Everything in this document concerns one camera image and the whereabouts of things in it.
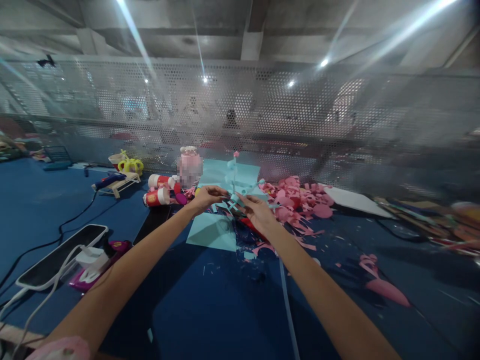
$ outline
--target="blue paper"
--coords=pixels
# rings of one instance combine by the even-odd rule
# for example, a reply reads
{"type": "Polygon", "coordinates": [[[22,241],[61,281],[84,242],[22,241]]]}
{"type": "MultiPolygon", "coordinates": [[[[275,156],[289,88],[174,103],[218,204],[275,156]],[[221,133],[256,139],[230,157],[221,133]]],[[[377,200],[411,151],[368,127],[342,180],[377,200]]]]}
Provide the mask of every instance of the blue paper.
{"type": "Polygon", "coordinates": [[[204,212],[191,225],[187,244],[237,251],[237,236],[228,216],[204,212]]]}
{"type": "MultiPolygon", "coordinates": [[[[231,177],[232,175],[232,170],[228,168],[227,163],[228,161],[205,159],[203,161],[203,175],[200,178],[198,187],[216,185],[232,193],[232,185],[225,181],[225,177],[231,177]]],[[[256,184],[259,180],[260,166],[246,165],[237,162],[236,169],[235,191],[239,193],[241,193],[242,190],[248,190],[251,185],[256,184]]],[[[265,201],[269,197],[268,194],[263,193],[258,186],[253,189],[251,195],[255,195],[265,201]]]]}

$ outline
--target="paper cup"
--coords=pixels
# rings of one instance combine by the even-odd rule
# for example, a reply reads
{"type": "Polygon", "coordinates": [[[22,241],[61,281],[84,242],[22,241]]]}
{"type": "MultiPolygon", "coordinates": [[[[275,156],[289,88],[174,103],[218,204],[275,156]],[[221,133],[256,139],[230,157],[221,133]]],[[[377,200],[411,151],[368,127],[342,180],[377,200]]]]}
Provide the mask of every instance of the paper cup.
{"type": "Polygon", "coordinates": [[[121,162],[122,160],[125,160],[125,155],[123,154],[114,154],[108,157],[108,161],[110,161],[110,163],[115,167],[117,171],[120,171],[119,162],[121,162]]]}
{"type": "Polygon", "coordinates": [[[145,195],[143,195],[143,205],[148,207],[168,205],[170,204],[169,195],[169,191],[166,187],[147,192],[145,195]]]}
{"type": "Polygon", "coordinates": [[[163,175],[150,175],[148,178],[148,186],[154,187],[155,189],[160,188],[160,184],[165,184],[168,185],[170,189],[173,189],[175,186],[175,179],[174,177],[169,177],[169,176],[163,176],[163,175]]]}

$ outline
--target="black surface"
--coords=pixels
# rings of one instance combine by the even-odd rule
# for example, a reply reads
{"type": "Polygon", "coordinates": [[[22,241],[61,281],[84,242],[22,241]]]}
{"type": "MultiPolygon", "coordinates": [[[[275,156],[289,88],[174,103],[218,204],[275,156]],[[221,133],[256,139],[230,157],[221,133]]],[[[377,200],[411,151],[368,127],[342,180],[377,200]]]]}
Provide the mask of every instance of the black surface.
{"type": "Polygon", "coordinates": [[[170,205],[154,206],[150,208],[150,213],[141,226],[133,245],[138,244],[144,237],[150,234],[169,219],[171,207],[170,205]]]}

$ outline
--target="metal mesh panel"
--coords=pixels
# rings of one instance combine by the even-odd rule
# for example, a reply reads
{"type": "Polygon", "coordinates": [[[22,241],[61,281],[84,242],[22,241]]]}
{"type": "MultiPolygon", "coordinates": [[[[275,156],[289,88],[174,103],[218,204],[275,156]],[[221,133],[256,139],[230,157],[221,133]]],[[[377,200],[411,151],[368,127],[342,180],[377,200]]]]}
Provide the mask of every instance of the metal mesh panel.
{"type": "Polygon", "coordinates": [[[180,146],[360,192],[457,197],[476,191],[476,73],[350,65],[58,56],[8,59],[12,95],[49,144],[105,163],[120,148],[150,171],[176,169],[180,146]],[[455,159],[470,159],[457,163],[455,159]]]}

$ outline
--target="black cable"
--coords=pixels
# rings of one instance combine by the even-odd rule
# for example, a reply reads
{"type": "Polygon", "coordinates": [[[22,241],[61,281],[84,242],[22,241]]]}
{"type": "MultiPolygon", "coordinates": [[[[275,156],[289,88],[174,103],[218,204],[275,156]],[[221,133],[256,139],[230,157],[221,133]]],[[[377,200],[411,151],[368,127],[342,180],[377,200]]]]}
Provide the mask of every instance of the black cable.
{"type": "Polygon", "coordinates": [[[60,236],[58,237],[58,239],[54,240],[54,241],[51,241],[51,242],[48,242],[48,243],[45,243],[43,245],[39,245],[39,246],[35,246],[35,247],[32,247],[31,249],[23,252],[22,254],[20,254],[20,256],[18,256],[16,258],[16,260],[13,262],[12,266],[10,267],[10,270],[8,270],[8,272],[6,273],[6,275],[3,277],[2,281],[0,282],[0,290],[2,289],[2,287],[4,286],[5,282],[7,281],[7,279],[10,277],[10,275],[12,275],[12,273],[14,272],[15,268],[17,267],[17,265],[19,264],[21,258],[34,251],[34,250],[38,250],[38,249],[41,249],[41,248],[44,248],[44,247],[47,247],[47,246],[50,246],[50,245],[53,245],[55,243],[58,243],[58,245],[60,245],[63,241],[63,238],[64,238],[64,231],[62,230],[62,226],[63,225],[66,225],[68,223],[71,223],[72,221],[74,221],[75,219],[77,219],[80,215],[82,215],[84,212],[86,212],[91,206],[92,204],[94,203],[94,200],[95,198],[97,197],[97,193],[98,191],[95,191],[95,193],[93,194],[93,197],[91,198],[91,201],[90,203],[88,204],[88,206],[83,209],[83,211],[81,213],[79,213],[77,216],[75,216],[74,218],[71,218],[70,220],[68,221],[65,221],[63,224],[61,224],[59,227],[58,227],[58,232],[60,233],[60,236]]]}

